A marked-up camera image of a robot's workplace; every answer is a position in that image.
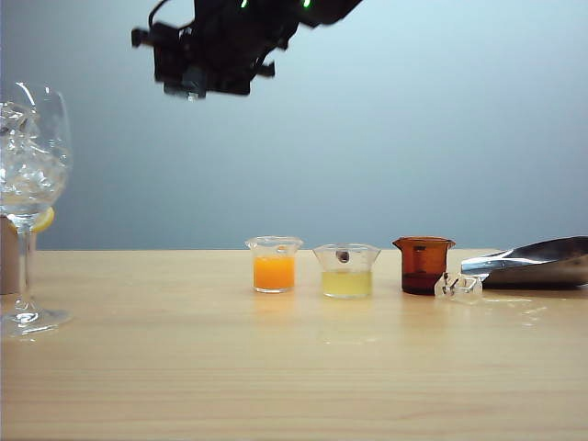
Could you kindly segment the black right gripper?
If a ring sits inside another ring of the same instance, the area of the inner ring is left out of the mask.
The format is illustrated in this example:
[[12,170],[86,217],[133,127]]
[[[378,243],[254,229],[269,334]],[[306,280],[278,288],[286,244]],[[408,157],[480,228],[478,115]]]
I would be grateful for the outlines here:
[[134,28],[130,38],[134,48],[153,49],[154,81],[169,96],[247,96],[256,76],[276,74],[275,64],[265,63],[268,48],[239,49],[225,38],[207,41],[191,27],[156,22],[147,29]]

